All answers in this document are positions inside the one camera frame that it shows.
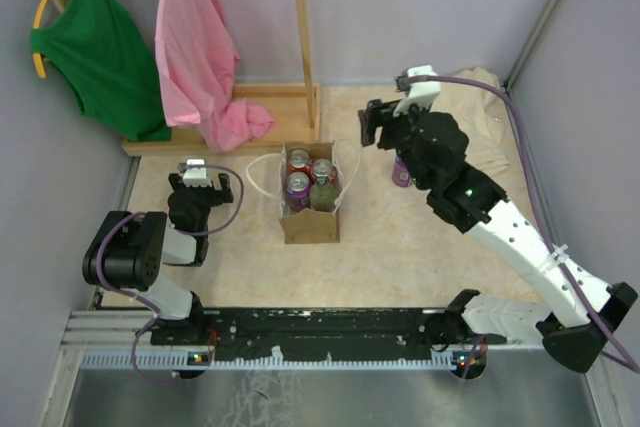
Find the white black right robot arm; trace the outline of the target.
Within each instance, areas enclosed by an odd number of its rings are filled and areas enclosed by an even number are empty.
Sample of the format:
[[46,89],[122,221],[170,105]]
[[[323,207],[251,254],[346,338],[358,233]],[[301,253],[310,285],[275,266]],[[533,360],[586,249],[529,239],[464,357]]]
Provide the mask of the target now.
[[393,150],[434,214],[492,250],[538,294],[538,304],[475,294],[446,319],[461,343],[495,334],[539,344],[559,364],[586,373],[638,299],[625,282],[609,284],[547,245],[491,177],[469,164],[467,135],[452,115],[374,100],[359,114],[361,142]]

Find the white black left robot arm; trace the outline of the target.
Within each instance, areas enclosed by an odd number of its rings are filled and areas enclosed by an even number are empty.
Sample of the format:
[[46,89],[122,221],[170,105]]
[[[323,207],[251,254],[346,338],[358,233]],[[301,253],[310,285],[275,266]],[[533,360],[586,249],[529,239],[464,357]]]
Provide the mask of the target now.
[[[332,142],[289,141],[274,157],[279,162],[280,226],[288,244],[337,243],[339,208],[353,180],[344,177]],[[199,265],[206,257],[210,211],[219,205],[241,206],[250,173],[218,167],[218,186],[209,176],[214,165],[189,159],[171,175],[174,190],[168,212],[111,211],[83,259],[86,283],[141,302],[152,324],[172,327],[173,340],[201,341],[208,320],[196,294],[179,287],[161,271],[164,264]]]

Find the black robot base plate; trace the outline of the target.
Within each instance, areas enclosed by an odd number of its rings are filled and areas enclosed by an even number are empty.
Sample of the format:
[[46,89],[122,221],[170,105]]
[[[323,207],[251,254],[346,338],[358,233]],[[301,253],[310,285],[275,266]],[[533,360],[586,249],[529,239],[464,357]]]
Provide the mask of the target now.
[[429,360],[435,348],[470,344],[477,334],[450,309],[205,309],[158,320],[154,346],[203,346],[218,361],[259,360],[279,348],[286,361]]

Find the purple Fanta soda can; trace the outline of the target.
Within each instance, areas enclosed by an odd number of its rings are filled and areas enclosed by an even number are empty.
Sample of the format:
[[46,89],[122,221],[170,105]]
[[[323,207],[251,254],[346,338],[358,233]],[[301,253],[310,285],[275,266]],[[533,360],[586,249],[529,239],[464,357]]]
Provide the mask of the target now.
[[411,173],[399,155],[395,156],[392,181],[396,186],[402,188],[408,188],[414,184]]

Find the green-capped Chang soda bottle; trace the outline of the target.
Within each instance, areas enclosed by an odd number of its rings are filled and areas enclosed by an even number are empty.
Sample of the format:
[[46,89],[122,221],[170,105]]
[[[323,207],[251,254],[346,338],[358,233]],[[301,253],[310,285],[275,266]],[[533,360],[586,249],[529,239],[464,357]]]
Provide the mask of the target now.
[[311,208],[320,212],[332,212],[337,193],[327,177],[318,177],[309,194]]

